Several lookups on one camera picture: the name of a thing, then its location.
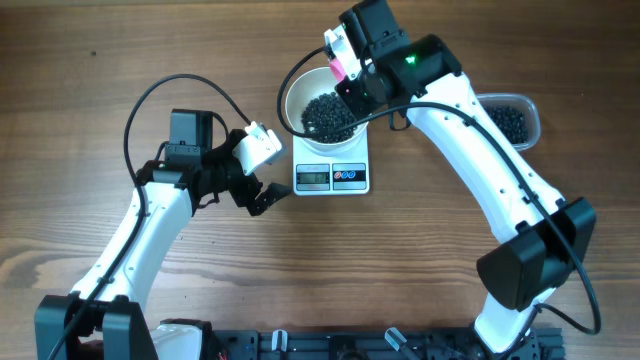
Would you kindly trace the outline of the pink scoop blue handle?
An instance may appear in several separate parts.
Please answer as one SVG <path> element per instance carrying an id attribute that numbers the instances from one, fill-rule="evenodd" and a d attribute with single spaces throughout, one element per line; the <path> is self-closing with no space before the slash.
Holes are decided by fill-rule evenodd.
<path id="1" fill-rule="evenodd" d="M 329 61 L 329 69 L 338 83 L 343 81 L 347 76 L 347 72 L 338 58 L 334 58 Z"/>

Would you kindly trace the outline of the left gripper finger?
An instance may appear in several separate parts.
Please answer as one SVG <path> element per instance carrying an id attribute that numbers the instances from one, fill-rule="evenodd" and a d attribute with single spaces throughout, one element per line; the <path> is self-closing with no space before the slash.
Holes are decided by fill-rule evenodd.
<path id="1" fill-rule="evenodd" d="M 266 198 L 257 198 L 249 206 L 248 211 L 251 216 L 259 216 L 268 209 Z"/>
<path id="2" fill-rule="evenodd" d="M 257 198 L 266 198 L 268 202 L 268 208 L 279 200 L 284 199 L 292 192 L 292 188 L 287 185 L 271 183 L 267 189 L 262 192 Z"/>

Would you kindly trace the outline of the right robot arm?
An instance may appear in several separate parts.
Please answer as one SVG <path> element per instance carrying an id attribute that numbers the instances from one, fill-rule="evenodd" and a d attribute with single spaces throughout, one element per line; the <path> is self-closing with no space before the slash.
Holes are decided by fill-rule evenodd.
<path id="1" fill-rule="evenodd" d="M 439 37 L 411 40 L 384 1 L 359 2 L 339 21 L 344 43 L 331 51 L 345 73 L 336 90 L 354 117 L 400 114 L 437 146 L 484 212 L 498 245 L 476 264 L 488 296 L 474 329 L 489 352 L 511 355 L 551 294 L 583 272 L 592 205 L 565 200 L 521 157 Z"/>

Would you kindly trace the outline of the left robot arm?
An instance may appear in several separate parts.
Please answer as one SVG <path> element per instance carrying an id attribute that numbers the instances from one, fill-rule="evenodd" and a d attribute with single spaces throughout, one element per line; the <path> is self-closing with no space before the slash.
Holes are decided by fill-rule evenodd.
<path id="1" fill-rule="evenodd" d="M 144 318 L 152 284 L 195 212 L 229 193 L 252 216 L 290 194 L 264 185 L 255 170 L 283 145 L 263 125 L 223 130 L 213 144 L 211 111 L 175 109 L 163 159 L 134 174 L 130 206 L 107 247 L 66 296 L 47 295 L 35 318 L 41 359 L 225 359 L 228 350 L 208 321 L 168 319 L 154 330 Z"/>

